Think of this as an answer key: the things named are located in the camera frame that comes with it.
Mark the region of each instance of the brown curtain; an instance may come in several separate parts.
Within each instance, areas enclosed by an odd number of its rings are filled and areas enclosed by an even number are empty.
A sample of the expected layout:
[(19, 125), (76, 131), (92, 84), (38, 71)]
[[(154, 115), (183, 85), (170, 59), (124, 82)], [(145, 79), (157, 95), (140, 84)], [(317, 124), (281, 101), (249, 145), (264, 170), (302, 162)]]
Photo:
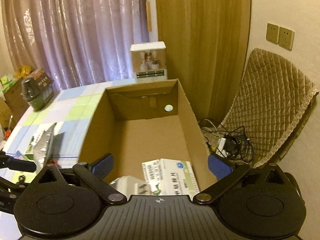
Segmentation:
[(219, 124), (239, 89), (251, 0), (156, 0), (168, 78), (179, 78), (196, 117)]
[(2, 0), (16, 69), (44, 68), (58, 90), (132, 77), (130, 46), (149, 40), (145, 0)]

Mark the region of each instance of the metal screw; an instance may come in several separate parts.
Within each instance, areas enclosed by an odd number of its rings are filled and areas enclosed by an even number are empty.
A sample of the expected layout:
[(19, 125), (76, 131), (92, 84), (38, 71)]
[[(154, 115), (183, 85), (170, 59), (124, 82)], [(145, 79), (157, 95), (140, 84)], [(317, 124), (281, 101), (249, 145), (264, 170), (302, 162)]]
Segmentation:
[(200, 193), (200, 194), (196, 195), (196, 199), (201, 202), (207, 202), (207, 201), (211, 200), (211, 196), (207, 193)]
[(109, 195), (108, 198), (112, 202), (117, 202), (117, 201), (123, 200), (124, 196), (122, 194), (119, 194), (119, 193), (113, 193), (113, 194)]

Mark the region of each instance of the product box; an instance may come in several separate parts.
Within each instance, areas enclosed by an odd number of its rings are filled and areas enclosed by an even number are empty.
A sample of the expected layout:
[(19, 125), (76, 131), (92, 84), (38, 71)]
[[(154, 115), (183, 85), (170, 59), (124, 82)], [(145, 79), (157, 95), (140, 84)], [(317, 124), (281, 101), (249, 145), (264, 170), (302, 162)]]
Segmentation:
[(133, 44), (130, 52), (136, 83), (168, 79), (166, 48), (163, 41)]
[(141, 163), (184, 160), (200, 190), (217, 181), (209, 151), (179, 80), (106, 88), (90, 120), (79, 162), (114, 157), (107, 183), (122, 176), (144, 180)]
[(190, 162), (160, 159), (142, 163), (145, 181), (153, 195), (189, 195), (199, 193)]
[(44, 90), (51, 83), (51, 78), (48, 77), (43, 68), (31, 72), (26, 78), (33, 78), (35, 82), (34, 86), (37, 86), (40, 91)]

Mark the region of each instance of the yellow plastic bag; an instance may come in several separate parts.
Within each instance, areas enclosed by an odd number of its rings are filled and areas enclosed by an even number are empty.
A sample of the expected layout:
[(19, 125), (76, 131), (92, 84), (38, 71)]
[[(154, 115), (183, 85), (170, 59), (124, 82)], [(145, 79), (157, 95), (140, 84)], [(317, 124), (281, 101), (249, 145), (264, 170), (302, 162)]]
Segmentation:
[(32, 68), (28, 65), (21, 65), (14, 73), (14, 77), (17, 79), (26, 78), (32, 71)]

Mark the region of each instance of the green square pattern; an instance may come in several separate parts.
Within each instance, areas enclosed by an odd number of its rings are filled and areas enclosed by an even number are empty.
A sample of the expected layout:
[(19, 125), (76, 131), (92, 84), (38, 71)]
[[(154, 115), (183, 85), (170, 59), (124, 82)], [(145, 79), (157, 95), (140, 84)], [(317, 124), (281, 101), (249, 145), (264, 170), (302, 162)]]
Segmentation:
[(46, 115), (49, 113), (48, 109), (45, 109), (43, 111), (40, 111), (38, 113), (38, 116), (35, 118), (32, 124), (41, 124), (43, 119), (46, 117)]
[(23, 126), (29, 126), (33, 123), (33, 121), (38, 116), (39, 112), (32, 112), (29, 114), (28, 118), (24, 121)]
[(100, 99), (101, 95), (99, 94), (77, 98), (75, 105), (69, 111), (65, 121), (91, 118)]

